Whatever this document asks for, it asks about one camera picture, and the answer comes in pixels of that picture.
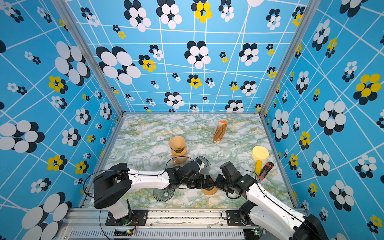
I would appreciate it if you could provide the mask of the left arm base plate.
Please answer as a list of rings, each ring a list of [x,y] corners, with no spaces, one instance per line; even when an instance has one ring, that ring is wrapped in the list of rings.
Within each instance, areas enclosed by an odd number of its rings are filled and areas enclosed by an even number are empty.
[[[148,210],[131,210],[131,213],[121,219],[115,219],[112,213],[108,212],[105,221],[106,226],[145,226],[148,218]]]

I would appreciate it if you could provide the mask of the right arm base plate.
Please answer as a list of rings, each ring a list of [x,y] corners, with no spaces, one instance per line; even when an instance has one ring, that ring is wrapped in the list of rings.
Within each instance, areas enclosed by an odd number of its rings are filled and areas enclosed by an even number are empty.
[[[227,210],[225,219],[229,227],[246,227],[242,221],[239,210]]]

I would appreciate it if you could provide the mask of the amber glass carafe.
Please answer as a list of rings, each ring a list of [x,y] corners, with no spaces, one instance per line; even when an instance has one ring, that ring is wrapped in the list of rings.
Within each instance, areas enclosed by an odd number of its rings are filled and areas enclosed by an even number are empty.
[[[180,165],[180,164],[183,164],[185,163],[187,160],[188,160],[188,154],[185,153],[185,154],[178,154],[178,153],[175,153],[175,154],[172,154],[173,155],[173,159],[172,159],[172,163],[173,165]]]

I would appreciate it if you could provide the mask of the grey glass carafe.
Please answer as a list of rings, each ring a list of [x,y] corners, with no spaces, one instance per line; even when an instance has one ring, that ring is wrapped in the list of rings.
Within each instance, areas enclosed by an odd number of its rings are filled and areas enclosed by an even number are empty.
[[[198,164],[200,168],[199,170],[200,175],[207,175],[209,173],[211,164],[206,157],[198,156],[197,158],[195,158],[195,162]]]

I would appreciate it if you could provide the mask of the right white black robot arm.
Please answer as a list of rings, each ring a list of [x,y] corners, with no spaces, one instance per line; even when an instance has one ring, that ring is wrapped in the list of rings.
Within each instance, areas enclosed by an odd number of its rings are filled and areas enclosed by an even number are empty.
[[[266,229],[280,240],[327,240],[321,221],[296,211],[269,193],[256,178],[242,175],[232,162],[220,166],[216,187],[247,201],[240,208],[243,222]]]

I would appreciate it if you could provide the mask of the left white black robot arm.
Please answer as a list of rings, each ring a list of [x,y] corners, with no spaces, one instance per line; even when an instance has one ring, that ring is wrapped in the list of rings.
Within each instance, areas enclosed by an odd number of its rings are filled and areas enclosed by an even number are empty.
[[[120,163],[94,178],[94,203],[96,209],[107,209],[114,219],[131,215],[131,207],[123,197],[130,190],[177,189],[181,185],[187,189],[210,190],[215,180],[201,174],[205,164],[190,161],[184,166],[166,168],[162,172],[139,172]]]

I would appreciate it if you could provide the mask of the brown paper coffee filter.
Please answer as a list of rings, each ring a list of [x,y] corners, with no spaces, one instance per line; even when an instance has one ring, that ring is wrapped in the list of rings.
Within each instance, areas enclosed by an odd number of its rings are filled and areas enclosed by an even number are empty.
[[[173,151],[183,151],[187,146],[186,140],[181,136],[173,137],[169,140],[169,146]]]

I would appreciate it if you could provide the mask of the grey glass dripper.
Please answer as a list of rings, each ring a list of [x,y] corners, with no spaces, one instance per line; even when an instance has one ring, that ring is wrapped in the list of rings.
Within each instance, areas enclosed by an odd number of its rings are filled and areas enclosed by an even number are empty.
[[[174,189],[153,189],[153,196],[158,202],[167,202],[173,198],[174,194]]]

